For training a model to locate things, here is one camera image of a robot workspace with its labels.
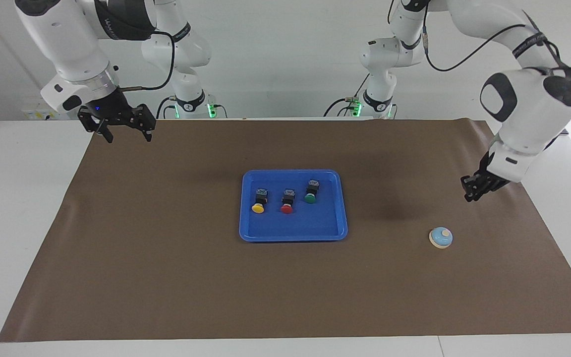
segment red button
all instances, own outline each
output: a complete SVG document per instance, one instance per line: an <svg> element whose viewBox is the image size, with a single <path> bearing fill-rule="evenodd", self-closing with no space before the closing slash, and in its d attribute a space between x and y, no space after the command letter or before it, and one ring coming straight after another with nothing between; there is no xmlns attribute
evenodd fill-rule
<svg viewBox="0 0 571 357"><path fill-rule="evenodd" d="M290 205L283 205L283 206L281 206L281 212L288 215L288 214L294 212L294 210L292 209L292 206L290 206Z"/></svg>

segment white wall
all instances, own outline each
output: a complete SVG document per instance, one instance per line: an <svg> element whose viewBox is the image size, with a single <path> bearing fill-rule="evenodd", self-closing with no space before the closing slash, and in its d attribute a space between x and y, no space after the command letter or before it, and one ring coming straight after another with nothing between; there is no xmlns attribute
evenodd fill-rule
<svg viewBox="0 0 571 357"><path fill-rule="evenodd" d="M390 36L387 0L182 0L193 30L213 47L213 60L198 68L205 88L235 117L319 116L339 97L353 95L367 74L358 53L367 41ZM560 47L571 64L571 1L519 0ZM448 13L430 15L433 61L452 65L482 41L459 33ZM0 119L22 119L20 97L38 93L54 76L52 64L32 43L14 12L13 0L0 0L0 47L11 49L17 66L0 53ZM139 43L102 41L123 86L154 85L165 74L142 59ZM517 68L508 50L488 45L461 68L442 74L422 63L395 73L399 118L485 118L477 102L490 74ZM170 88L129 93L132 105L156 108Z"/></svg>

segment green button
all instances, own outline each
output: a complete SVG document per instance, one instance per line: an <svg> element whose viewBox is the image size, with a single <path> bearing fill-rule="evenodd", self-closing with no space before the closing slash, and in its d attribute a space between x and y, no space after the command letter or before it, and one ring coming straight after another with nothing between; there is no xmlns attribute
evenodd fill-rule
<svg viewBox="0 0 571 357"><path fill-rule="evenodd" d="M304 200L305 200L307 203L317 203L317 197L314 196L314 195L311 194L311 193L308 193L307 195L305 195Z"/></svg>

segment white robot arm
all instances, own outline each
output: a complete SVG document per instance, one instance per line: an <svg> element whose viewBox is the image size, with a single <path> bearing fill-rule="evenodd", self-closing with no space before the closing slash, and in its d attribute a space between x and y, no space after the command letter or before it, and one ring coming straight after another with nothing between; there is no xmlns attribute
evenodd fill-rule
<svg viewBox="0 0 571 357"><path fill-rule="evenodd" d="M396 37L371 41L361 58L372 76L363 92L363 115L388 110L395 88L391 68L417 64L425 54L428 58L426 26L422 40L419 32L429 7L448 10L460 32L505 45L522 67L490 76L482 88L483 108L503 126L480 169L462 177L466 200L477 201L510 181L521 181L532 161L571 120L571 67L561 61L532 18L510 0L400 1L392 18Z"/></svg>
<svg viewBox="0 0 571 357"><path fill-rule="evenodd" d="M60 113L84 105L78 117L87 131L111 142L107 126L126 125L150 141L156 118L144 104L131 108L124 92L157 90L168 82L186 117L209 114L208 94L191 67L208 64L211 51L191 32L177 0L15 0L15 4L23 25L57 70L41 90L42 97ZM110 65L98 39L145 41L145 58L165 73L173 54L172 73L163 86L120 88L117 67Z"/></svg>

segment brown tablecloth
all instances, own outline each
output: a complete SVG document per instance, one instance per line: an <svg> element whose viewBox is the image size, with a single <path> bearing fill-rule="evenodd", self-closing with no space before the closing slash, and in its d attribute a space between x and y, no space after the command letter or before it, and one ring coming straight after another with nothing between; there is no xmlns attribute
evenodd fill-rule
<svg viewBox="0 0 571 357"><path fill-rule="evenodd" d="M571 269L519 184L467 203L482 122L164 121L95 136L0 341L571 332ZM349 235L251 244L242 176L333 169ZM430 229L446 226L440 250Z"/></svg>

